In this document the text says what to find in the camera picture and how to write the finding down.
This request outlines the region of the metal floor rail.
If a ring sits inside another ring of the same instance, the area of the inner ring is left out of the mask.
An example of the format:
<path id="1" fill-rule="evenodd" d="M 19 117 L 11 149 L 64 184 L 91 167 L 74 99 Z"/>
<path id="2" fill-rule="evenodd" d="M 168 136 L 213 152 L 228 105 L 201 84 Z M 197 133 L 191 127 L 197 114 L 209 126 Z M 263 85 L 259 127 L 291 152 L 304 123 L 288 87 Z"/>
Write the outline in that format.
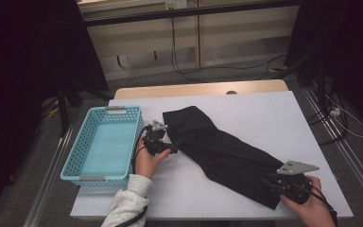
<path id="1" fill-rule="evenodd" d="M 71 139 L 74 130 L 74 124 L 71 124 L 69 128 L 60 137 L 60 141 L 55 149 L 54 156 L 50 162 L 49 168 L 47 169 L 43 178 L 43 183 L 38 190 L 36 198 L 32 203 L 32 206 L 27 214 L 26 220 L 23 227 L 38 227 L 43 210 L 50 197 L 51 190 L 54 185 L 54 181 L 60 171 L 60 162 L 66 151 L 66 148 Z"/>
<path id="2" fill-rule="evenodd" d="M 331 116 L 320 109 L 318 93 L 314 88 L 302 88 L 302 93 L 314 110 L 308 118 L 310 126 L 322 127 L 327 138 L 318 141 L 321 149 L 336 148 L 346 165 L 351 169 L 363 188 L 363 121 L 349 112 L 339 95 L 325 95 L 326 101 L 333 108 L 340 108 L 339 116 Z"/>

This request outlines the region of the person's right hand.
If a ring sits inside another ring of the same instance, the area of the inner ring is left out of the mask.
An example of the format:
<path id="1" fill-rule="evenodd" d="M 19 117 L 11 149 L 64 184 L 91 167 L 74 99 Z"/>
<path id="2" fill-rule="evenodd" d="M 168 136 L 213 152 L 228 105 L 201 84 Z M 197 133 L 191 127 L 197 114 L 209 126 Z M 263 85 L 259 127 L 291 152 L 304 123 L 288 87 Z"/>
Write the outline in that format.
<path id="1" fill-rule="evenodd" d="M 298 204 L 285 196 L 281 196 L 280 199 L 307 227 L 337 227 L 328 206 L 314 196 L 303 204 Z"/>

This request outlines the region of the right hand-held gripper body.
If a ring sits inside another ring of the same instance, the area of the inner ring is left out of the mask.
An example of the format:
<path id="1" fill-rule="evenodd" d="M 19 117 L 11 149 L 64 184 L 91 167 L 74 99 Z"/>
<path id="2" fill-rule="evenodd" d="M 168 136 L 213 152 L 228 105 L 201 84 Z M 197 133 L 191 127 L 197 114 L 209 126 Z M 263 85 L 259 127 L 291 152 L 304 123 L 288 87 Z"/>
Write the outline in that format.
<path id="1" fill-rule="evenodd" d="M 272 189 L 277 196 L 283 195 L 298 204 L 303 204 L 309 199 L 312 188 L 305 173 L 319 169 L 318 166 L 287 161 L 276 170 L 278 179 L 270 180 L 273 183 Z"/>

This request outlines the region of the black tripod stand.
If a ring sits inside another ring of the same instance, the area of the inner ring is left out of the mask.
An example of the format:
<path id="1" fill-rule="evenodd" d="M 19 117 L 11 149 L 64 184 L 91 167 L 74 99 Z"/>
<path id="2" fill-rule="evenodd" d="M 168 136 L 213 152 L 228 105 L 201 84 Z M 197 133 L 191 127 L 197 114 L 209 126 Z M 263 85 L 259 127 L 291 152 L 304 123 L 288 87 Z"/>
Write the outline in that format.
<path id="1" fill-rule="evenodd" d="M 57 88 L 57 99 L 60 113 L 61 137 L 66 134 L 70 127 L 66 103 L 69 103 L 71 106 L 80 106 L 83 103 L 83 99 L 79 94 L 80 91 L 87 92 L 88 94 L 96 96 L 105 101 L 109 101 L 111 99 L 110 96 L 102 93 L 101 91 L 89 88 L 88 86 L 74 80 L 67 80 L 60 83 Z"/>

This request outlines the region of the narrow black curtain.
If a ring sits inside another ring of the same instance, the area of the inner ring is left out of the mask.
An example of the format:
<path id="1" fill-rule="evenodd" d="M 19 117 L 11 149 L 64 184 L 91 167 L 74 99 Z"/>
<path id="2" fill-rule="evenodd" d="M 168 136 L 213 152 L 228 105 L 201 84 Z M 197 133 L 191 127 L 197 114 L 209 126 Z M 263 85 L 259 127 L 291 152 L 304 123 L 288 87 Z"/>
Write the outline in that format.
<path id="1" fill-rule="evenodd" d="M 335 81 L 363 115 L 363 0 L 299 0 L 285 64 L 298 67 L 299 82 L 307 85 L 324 74 Z"/>

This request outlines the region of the black shorts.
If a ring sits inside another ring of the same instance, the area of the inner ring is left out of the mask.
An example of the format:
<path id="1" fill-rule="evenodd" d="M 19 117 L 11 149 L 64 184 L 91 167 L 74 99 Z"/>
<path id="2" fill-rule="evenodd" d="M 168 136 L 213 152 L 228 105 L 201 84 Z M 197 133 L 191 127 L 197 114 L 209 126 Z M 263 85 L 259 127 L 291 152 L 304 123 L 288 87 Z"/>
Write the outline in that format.
<path id="1" fill-rule="evenodd" d="M 282 162 L 259 148 L 219 130 L 196 106 L 163 113 L 167 134 L 213 182 L 222 184 L 270 209 L 280 199 L 264 183 Z"/>

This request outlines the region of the beige wooden cabinet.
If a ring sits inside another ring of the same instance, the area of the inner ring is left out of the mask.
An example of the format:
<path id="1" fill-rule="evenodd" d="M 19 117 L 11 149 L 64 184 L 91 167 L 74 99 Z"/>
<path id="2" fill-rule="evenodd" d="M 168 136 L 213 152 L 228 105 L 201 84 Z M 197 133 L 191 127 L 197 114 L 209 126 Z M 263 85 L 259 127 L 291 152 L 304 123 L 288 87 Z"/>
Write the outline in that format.
<path id="1" fill-rule="evenodd" d="M 78 7 L 83 19 L 93 19 L 163 11 L 165 1 L 82 0 Z M 263 0 L 187 0 L 187 9 L 259 1 Z M 87 30 L 106 79 L 128 79 L 283 54 L 299 7 L 87 26 Z"/>

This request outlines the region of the light blue plastic basket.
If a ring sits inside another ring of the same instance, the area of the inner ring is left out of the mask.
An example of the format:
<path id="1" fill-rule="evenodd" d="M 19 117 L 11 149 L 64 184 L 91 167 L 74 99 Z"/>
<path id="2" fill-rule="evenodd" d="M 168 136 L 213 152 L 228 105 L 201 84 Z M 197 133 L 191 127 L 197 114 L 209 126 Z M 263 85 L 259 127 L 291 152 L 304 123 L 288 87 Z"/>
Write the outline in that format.
<path id="1" fill-rule="evenodd" d="M 143 127 L 139 106 L 90 109 L 60 178 L 75 185 L 126 185 Z"/>

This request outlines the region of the wooden table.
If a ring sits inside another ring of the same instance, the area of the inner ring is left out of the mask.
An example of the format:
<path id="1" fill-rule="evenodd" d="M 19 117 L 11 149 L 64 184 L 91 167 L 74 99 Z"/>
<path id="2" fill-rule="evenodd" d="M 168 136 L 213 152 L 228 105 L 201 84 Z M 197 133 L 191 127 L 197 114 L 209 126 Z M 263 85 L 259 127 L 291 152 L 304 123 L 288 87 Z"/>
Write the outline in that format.
<path id="1" fill-rule="evenodd" d="M 116 91 L 114 98 L 128 99 L 169 96 L 234 95 L 284 92 L 287 90 L 287 85 L 283 80 L 266 79 L 121 88 Z"/>

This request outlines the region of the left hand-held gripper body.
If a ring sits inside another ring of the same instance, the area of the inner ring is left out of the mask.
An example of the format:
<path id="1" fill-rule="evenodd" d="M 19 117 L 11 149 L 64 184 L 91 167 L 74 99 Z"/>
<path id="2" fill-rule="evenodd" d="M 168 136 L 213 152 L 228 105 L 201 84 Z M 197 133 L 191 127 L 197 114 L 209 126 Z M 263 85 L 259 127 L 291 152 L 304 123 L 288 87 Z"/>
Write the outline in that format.
<path id="1" fill-rule="evenodd" d="M 166 129 L 167 125 L 156 120 L 147 126 L 147 132 L 143 142 L 148 152 L 152 156 L 155 156 L 157 153 L 162 153 L 166 149 L 171 148 L 170 144 L 163 142 Z"/>

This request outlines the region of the person's left hand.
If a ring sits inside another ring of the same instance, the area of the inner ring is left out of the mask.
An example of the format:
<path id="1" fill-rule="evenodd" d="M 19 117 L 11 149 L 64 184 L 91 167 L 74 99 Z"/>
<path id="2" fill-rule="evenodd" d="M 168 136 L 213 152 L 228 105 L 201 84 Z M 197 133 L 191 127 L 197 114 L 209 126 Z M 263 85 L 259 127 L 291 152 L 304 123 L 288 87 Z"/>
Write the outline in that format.
<path id="1" fill-rule="evenodd" d="M 160 163 L 166 159 L 169 154 L 170 149 L 166 149 L 157 156 L 152 156 L 144 146 L 143 139 L 140 139 L 135 161 L 135 173 L 137 175 L 151 179 L 158 169 Z"/>

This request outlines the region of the wide black curtain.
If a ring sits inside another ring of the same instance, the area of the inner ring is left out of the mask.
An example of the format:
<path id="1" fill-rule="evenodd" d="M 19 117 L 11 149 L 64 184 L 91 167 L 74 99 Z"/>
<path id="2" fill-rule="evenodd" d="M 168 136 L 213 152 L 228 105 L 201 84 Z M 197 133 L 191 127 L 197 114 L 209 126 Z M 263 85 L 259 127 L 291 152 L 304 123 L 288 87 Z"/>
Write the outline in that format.
<path id="1" fill-rule="evenodd" d="M 0 194 L 47 98 L 107 88 L 78 0 L 0 0 Z"/>

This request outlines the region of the black horizontal bar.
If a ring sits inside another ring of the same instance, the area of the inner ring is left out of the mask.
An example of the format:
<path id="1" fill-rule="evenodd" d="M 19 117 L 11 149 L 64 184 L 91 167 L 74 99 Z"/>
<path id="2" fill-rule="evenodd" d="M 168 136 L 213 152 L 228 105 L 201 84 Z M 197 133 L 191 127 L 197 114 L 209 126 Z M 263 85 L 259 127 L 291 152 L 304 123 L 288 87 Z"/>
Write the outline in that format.
<path id="1" fill-rule="evenodd" d="M 106 25 L 144 22 L 144 21 L 152 21 L 160 19 L 171 19 L 171 18 L 180 18 L 188 16 L 227 13 L 235 11 L 276 9 L 283 7 L 299 6 L 301 4 L 301 1 L 302 0 L 263 0 L 252 3 L 198 7 L 192 9 L 172 9 L 172 10 L 163 10 L 163 11 L 155 11 L 147 13 L 137 13 L 132 15 L 84 19 L 83 24 L 86 26 L 106 26 Z"/>

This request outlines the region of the white wall socket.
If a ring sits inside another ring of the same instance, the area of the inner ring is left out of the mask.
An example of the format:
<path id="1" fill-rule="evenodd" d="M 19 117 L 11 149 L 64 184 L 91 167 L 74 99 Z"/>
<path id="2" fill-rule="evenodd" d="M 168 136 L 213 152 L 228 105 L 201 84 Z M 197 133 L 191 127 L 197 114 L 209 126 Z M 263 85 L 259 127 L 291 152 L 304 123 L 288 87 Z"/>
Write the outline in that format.
<path id="1" fill-rule="evenodd" d="M 187 8 L 187 0 L 166 0 L 164 2 L 165 9 L 186 9 Z"/>

